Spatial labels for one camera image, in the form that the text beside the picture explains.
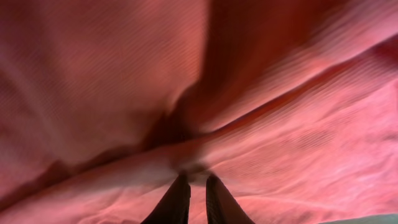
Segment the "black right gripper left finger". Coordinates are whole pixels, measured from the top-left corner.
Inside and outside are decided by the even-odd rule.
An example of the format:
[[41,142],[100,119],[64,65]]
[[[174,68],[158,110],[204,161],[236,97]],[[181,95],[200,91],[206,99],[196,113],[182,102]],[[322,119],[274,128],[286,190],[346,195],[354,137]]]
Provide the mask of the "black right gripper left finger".
[[188,177],[186,174],[179,174],[141,224],[187,224],[190,197]]

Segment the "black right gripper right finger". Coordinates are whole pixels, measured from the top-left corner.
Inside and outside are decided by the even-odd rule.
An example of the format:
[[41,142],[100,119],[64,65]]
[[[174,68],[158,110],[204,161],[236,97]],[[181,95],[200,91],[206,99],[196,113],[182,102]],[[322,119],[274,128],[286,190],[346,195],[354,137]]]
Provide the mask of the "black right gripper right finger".
[[214,174],[206,180],[206,214],[208,224],[254,224]]

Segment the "orange t-shirt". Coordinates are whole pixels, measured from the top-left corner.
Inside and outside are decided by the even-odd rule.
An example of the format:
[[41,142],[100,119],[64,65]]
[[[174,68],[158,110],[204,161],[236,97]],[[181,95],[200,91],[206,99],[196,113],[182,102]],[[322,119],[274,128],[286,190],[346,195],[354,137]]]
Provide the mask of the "orange t-shirt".
[[397,212],[397,2],[2,1],[1,222]]

